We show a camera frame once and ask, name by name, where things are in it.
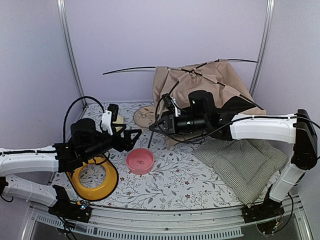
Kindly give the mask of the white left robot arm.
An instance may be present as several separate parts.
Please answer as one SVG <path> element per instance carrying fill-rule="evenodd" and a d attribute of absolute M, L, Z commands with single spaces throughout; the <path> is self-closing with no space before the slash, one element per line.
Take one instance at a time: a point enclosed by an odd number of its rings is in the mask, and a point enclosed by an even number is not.
<path fill-rule="evenodd" d="M 126 125 L 111 125 L 111 131 L 96 129 L 93 119 L 83 118 L 70 126 L 68 142 L 55 143 L 44 148 L 30 150 L 0 150 L 0 192 L 55 209 L 63 216 L 74 213 L 64 188 L 42 185 L 18 177 L 28 172 L 73 172 L 90 160 L 114 149 L 129 152 L 142 134 L 140 129 L 127 130 Z"/>

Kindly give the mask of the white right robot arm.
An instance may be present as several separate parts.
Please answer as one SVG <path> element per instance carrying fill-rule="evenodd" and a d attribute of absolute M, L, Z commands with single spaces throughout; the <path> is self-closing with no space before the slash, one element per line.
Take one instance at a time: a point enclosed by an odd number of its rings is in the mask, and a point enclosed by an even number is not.
<path fill-rule="evenodd" d="M 161 116 L 156 115 L 148 128 L 170 139 L 175 135 L 200 132 L 203 137 L 223 141 L 267 140 L 293 145 L 291 160 L 270 188 L 269 199 L 258 208 L 262 218 L 274 214 L 278 203 L 318 162 L 317 124 L 304 109 L 287 115 L 242 114 L 236 109 L 217 108 L 213 94 L 205 90 L 191 92 L 186 108 L 179 108 L 169 94 L 164 94 L 161 100 L 167 110 Z"/>

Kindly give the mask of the cream pet bowl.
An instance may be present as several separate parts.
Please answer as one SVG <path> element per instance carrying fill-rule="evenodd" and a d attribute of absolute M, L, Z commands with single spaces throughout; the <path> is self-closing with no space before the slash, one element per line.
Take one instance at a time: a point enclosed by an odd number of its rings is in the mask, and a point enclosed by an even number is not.
<path fill-rule="evenodd" d="M 113 124 L 124 124 L 124 117 L 118 115 L 116 120 L 112 122 Z"/>

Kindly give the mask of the pink pet bowl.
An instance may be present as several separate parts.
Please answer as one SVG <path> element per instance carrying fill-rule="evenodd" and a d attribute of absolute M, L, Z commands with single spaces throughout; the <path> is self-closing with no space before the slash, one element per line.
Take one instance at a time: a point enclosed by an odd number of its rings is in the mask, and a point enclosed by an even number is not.
<path fill-rule="evenodd" d="M 136 148 L 128 153 L 125 162 L 131 173 L 145 175 L 153 169 L 155 157 L 146 148 Z"/>

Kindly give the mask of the green checkered pet cushion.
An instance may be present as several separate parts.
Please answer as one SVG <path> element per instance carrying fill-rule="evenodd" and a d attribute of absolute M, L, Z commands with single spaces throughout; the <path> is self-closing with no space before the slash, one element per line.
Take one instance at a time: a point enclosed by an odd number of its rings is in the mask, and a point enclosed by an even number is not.
<path fill-rule="evenodd" d="M 250 207 L 289 157 L 263 139 L 210 140 L 192 154 L 213 168 L 238 199 Z"/>

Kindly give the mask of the round beige embroidered mat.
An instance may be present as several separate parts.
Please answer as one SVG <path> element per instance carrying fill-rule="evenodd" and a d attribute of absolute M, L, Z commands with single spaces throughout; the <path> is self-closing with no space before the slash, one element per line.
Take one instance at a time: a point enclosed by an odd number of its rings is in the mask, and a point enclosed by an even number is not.
<path fill-rule="evenodd" d="M 139 108 L 133 115 L 133 120 L 139 127 L 147 129 L 155 122 L 155 107 L 152 105 Z"/>

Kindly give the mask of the yellow double bowl holder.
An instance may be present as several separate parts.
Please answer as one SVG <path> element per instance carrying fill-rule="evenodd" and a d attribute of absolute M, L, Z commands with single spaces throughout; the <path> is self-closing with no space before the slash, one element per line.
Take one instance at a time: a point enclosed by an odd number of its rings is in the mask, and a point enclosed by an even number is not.
<path fill-rule="evenodd" d="M 97 202 L 110 196 L 117 188 L 119 174 L 109 160 L 109 156 L 100 154 L 66 176 L 76 194 L 87 201 Z"/>

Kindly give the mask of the floral white table mat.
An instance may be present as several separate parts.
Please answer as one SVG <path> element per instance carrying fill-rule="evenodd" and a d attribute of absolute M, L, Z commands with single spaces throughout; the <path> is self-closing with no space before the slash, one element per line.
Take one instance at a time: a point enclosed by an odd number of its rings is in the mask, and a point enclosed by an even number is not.
<path fill-rule="evenodd" d="M 154 155 L 151 172 L 136 175 L 126 165 L 126 152 L 110 150 L 111 163 L 118 171 L 118 184 L 96 206 L 140 210 L 198 210 L 241 205 L 233 189 L 216 172 L 197 160 L 195 144 L 167 147 L 166 138 L 144 130 L 136 148 L 149 148 Z"/>

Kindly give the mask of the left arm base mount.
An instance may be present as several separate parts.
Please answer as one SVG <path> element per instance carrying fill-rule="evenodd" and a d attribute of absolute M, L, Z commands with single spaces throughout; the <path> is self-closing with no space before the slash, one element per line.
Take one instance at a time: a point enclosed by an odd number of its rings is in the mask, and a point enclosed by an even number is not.
<path fill-rule="evenodd" d="M 62 186 L 52 186 L 56 192 L 57 202 L 48 207 L 48 213 L 62 219 L 88 223 L 92 214 L 92 208 L 87 201 L 71 202 L 66 190 Z"/>

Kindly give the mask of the aluminium front rail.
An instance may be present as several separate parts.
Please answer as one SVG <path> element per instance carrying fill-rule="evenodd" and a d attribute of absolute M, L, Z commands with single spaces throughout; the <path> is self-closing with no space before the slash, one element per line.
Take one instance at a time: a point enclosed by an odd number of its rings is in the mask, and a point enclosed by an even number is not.
<path fill-rule="evenodd" d="M 32 204 L 23 240 L 313 240 L 300 197 L 283 201 L 284 215 L 245 222 L 242 207 L 136 210 L 94 206 L 89 222 L 63 221 Z"/>

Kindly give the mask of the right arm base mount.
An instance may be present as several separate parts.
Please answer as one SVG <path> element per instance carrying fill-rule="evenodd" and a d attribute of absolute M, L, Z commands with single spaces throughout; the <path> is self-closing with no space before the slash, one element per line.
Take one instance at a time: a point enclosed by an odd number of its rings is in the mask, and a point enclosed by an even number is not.
<path fill-rule="evenodd" d="M 259 223 L 257 229 L 263 235 L 274 234 L 280 225 L 285 210 L 282 202 L 276 202 L 270 199 L 270 191 L 273 185 L 267 190 L 262 203 L 248 203 L 241 208 L 242 217 L 245 223 L 258 222 L 269 218 L 279 217 L 279 220 L 272 220 L 265 223 Z"/>

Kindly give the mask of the left aluminium frame post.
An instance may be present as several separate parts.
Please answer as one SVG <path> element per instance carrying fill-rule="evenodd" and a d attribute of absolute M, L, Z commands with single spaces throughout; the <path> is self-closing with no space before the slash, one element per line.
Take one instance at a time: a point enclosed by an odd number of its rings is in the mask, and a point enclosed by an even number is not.
<path fill-rule="evenodd" d="M 73 75 L 73 79 L 75 82 L 75 87 L 77 90 L 77 93 L 80 97 L 84 97 L 84 89 L 80 80 L 79 76 L 79 71 L 76 63 L 76 58 L 75 54 L 73 51 L 73 46 L 72 46 L 72 40 L 71 40 L 71 35 L 70 35 L 70 30 L 69 30 L 69 24 L 68 24 L 68 18 L 67 18 L 67 11 L 66 11 L 66 1 L 65 0 L 57 0 L 57 10 L 58 10 L 58 15 L 59 15 L 59 20 L 60 20 L 60 25 L 62 29 L 62 35 L 64 38 L 66 50 L 67 50 L 67 55 L 71 67 L 71 72 Z"/>

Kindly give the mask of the aluminium frame post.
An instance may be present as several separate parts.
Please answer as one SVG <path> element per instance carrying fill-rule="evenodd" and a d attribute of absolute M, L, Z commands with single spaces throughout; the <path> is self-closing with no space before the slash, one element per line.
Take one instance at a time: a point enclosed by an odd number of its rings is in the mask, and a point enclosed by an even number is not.
<path fill-rule="evenodd" d="M 260 41 L 260 46 L 259 46 L 259 51 L 257 56 L 257 63 L 255 64 L 255 69 L 253 72 L 253 76 L 252 76 L 252 80 L 249 88 L 249 93 L 251 94 L 252 97 L 254 97 L 256 93 L 259 78 L 261 75 L 263 61 L 264 61 L 267 44 L 270 36 L 270 31 L 272 27 L 274 7 L 275 7 L 275 0 L 267 0 L 262 36 L 261 36 L 261 41 Z"/>
<path fill-rule="evenodd" d="M 62 29 L 62 35 L 64 38 L 66 50 L 67 50 L 67 55 L 71 67 L 71 72 L 73 75 L 73 79 L 75 82 L 75 87 L 77 90 L 77 93 L 80 97 L 84 97 L 84 89 L 80 80 L 79 76 L 79 71 L 76 63 L 76 58 L 75 54 L 73 51 L 73 46 L 72 46 L 72 40 L 71 40 L 71 35 L 70 35 L 70 30 L 69 30 L 69 24 L 68 24 L 68 18 L 67 18 L 67 11 L 66 11 L 66 1 L 65 0 L 57 0 L 57 10 L 58 10 L 58 15 L 59 15 L 59 20 L 60 20 L 60 25 Z"/>

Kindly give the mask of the right aluminium frame post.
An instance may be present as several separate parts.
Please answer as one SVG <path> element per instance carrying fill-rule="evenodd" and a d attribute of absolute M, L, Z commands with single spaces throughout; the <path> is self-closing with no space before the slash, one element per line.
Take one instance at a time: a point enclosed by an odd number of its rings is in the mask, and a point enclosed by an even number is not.
<path fill-rule="evenodd" d="M 267 44 L 270 36 L 270 31 L 272 27 L 274 7 L 275 7 L 275 0 L 267 0 L 262 36 L 261 36 L 261 41 L 260 41 L 260 46 L 259 46 L 259 51 L 257 56 L 257 63 L 255 64 L 255 69 L 253 72 L 253 76 L 252 76 L 252 80 L 249 88 L 249 93 L 251 94 L 252 97 L 254 97 L 256 93 L 259 78 L 261 75 L 263 61 L 264 61 Z"/>

